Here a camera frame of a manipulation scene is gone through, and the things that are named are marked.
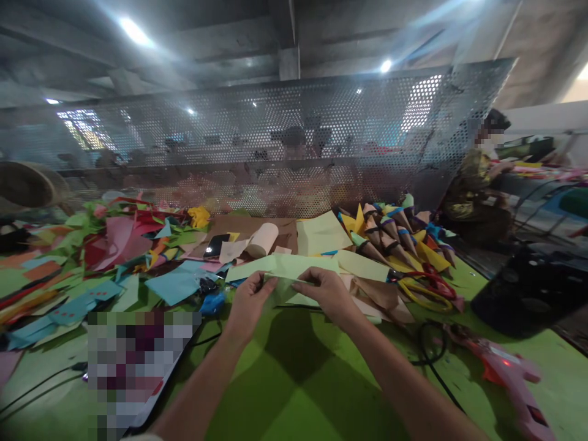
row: brown paper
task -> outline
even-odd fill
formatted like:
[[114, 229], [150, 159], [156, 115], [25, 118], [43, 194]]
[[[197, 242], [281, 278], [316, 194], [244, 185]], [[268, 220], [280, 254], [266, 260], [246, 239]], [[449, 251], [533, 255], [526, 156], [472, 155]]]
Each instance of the brown paper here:
[[244, 217], [221, 214], [214, 217], [206, 239], [190, 253], [190, 256], [202, 258], [210, 239], [214, 236], [232, 232], [239, 233], [239, 240], [247, 240], [265, 223], [276, 225], [279, 233], [272, 248], [269, 250], [270, 254], [276, 249], [276, 246], [291, 249], [292, 254], [298, 254], [296, 219], [289, 217]]
[[410, 235], [401, 233], [404, 230], [404, 227], [398, 226], [398, 236], [400, 237], [400, 243], [404, 247], [406, 251], [411, 253], [415, 258], [418, 259], [417, 249], [415, 245], [412, 243], [412, 239]]
[[382, 250], [382, 244], [380, 242], [380, 229], [375, 224], [373, 216], [369, 216], [366, 221], [366, 230], [364, 231], [369, 241], [378, 249]]
[[384, 256], [375, 248], [374, 245], [372, 245], [371, 242], [369, 241], [365, 241], [363, 244], [361, 244], [360, 246], [357, 247], [357, 253], [358, 254], [363, 254], [366, 257], [369, 257], [371, 259], [374, 259], [377, 262], [383, 263], [386, 266], [389, 266], [390, 268], [392, 268], [392, 266], [390, 265], [390, 262], [388, 262]]
[[353, 284], [364, 292], [377, 307], [383, 309], [392, 321], [402, 324], [415, 322], [414, 317], [399, 297], [400, 289], [397, 285], [362, 279], [361, 277], [354, 277]]
[[382, 228], [382, 230], [384, 230], [385, 232], [387, 232], [387, 234], [390, 237], [392, 237], [394, 240], [399, 240], [400, 239], [398, 237], [398, 229], [396, 228], [396, 221], [394, 219], [389, 220], [385, 224], [380, 224], [380, 227]]
[[411, 268], [414, 268], [415, 271], [418, 271], [418, 268], [415, 268], [412, 261], [409, 259], [408, 254], [406, 251], [402, 249], [400, 246], [400, 242], [395, 241], [393, 238], [389, 237], [386, 233], [382, 233], [382, 247], [384, 251], [384, 255], [391, 255], [399, 259], [400, 261], [406, 263]]

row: perforated metal sheet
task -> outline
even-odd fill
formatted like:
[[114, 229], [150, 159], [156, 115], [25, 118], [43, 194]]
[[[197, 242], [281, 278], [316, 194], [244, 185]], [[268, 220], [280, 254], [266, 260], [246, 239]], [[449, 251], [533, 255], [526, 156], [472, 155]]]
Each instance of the perforated metal sheet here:
[[[440, 203], [513, 60], [0, 112], [6, 159], [215, 213], [311, 217], [358, 201]], [[100, 158], [99, 149], [116, 153]]]

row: glue gun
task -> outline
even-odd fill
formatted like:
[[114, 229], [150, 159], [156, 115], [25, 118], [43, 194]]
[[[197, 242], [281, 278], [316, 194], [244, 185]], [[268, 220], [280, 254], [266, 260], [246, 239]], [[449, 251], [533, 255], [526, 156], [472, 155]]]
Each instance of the glue gun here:
[[555, 435], [525, 383], [538, 383], [541, 380], [535, 363], [518, 354], [509, 354], [502, 346], [476, 336], [465, 326], [454, 324], [445, 325], [444, 328], [455, 343], [467, 347], [482, 360], [485, 380], [507, 389], [525, 438], [532, 441], [555, 441]]

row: person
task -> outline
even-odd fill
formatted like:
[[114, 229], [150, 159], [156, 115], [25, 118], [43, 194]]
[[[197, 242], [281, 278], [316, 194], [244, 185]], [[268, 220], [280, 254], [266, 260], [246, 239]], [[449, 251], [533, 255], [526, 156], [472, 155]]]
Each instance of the person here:
[[474, 246], [486, 248], [507, 245], [511, 225], [508, 202], [498, 197], [494, 206], [482, 204], [490, 183], [501, 173], [514, 168], [512, 162], [501, 162], [491, 167], [484, 152], [484, 141], [492, 134], [501, 134], [510, 127], [501, 112], [492, 109], [479, 129], [475, 146], [468, 151], [443, 199], [441, 224], [462, 236]]
[[[488, 439], [363, 315], [335, 272], [311, 267], [298, 279], [313, 283], [295, 283], [292, 286], [297, 292], [316, 300], [333, 323], [355, 343], [384, 397], [402, 418], [413, 440]], [[220, 338], [177, 398], [154, 422], [149, 434], [135, 437], [135, 441], [194, 441], [205, 438], [239, 357], [253, 338], [263, 304], [276, 285], [277, 278], [263, 283], [263, 272], [258, 271], [237, 288], [227, 325]]]

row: paper roll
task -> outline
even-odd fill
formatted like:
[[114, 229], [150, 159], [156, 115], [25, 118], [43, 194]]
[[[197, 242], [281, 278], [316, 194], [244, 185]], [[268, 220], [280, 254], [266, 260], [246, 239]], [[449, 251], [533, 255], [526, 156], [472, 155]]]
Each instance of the paper roll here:
[[253, 234], [245, 251], [253, 258], [266, 257], [270, 253], [271, 247], [277, 239], [277, 235], [278, 229], [276, 225], [269, 223], [263, 224]]

